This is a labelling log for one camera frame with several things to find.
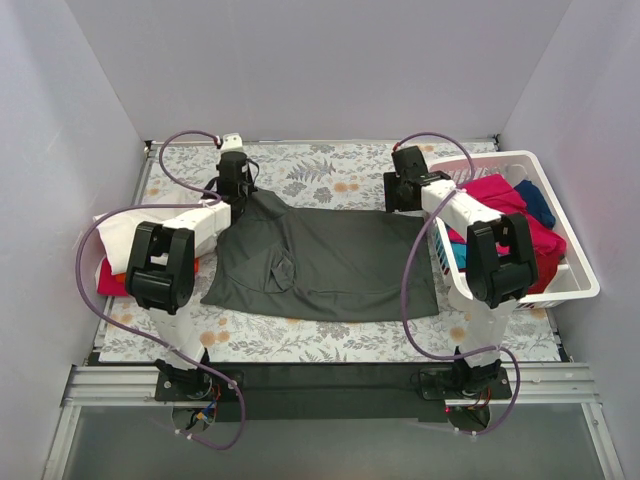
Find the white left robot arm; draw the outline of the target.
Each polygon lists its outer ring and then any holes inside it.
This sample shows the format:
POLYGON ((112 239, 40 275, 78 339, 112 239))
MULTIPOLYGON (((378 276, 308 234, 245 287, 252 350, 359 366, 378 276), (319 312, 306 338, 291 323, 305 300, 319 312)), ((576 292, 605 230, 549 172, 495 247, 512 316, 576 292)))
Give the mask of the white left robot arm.
POLYGON ((205 194, 201 205, 164 221, 141 222, 135 230, 125 276, 125 289, 148 311, 158 337, 169 345, 166 361, 154 365, 171 386, 193 400, 205 398, 213 386, 211 373, 198 363, 208 360, 187 309, 195 286, 196 260, 213 250, 218 236, 244 211, 256 190, 253 161, 240 151, 223 153, 218 175, 207 185, 220 196, 205 194))

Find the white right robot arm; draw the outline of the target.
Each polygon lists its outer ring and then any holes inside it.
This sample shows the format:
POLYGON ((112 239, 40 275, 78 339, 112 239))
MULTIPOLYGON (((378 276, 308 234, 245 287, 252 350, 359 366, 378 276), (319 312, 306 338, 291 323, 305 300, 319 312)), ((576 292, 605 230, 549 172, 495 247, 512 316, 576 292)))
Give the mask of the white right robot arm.
POLYGON ((453 355, 429 357, 437 364, 418 375, 423 395, 488 398, 491 389, 508 386, 504 333, 517 301, 538 280, 528 221, 483 205, 445 173, 429 170, 417 146, 395 147, 392 160, 393 171, 383 177, 387 211, 422 210, 427 225, 441 220, 466 243, 471 322, 453 355))

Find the grey t shirt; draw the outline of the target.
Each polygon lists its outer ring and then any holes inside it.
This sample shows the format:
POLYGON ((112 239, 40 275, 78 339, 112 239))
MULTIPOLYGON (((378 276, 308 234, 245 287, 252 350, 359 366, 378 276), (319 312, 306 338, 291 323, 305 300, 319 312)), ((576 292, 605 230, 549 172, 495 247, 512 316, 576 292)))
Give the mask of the grey t shirt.
POLYGON ((399 321, 439 308, 429 248, 413 255, 420 217, 295 208, 261 190, 219 237, 204 305, 322 322, 399 321))

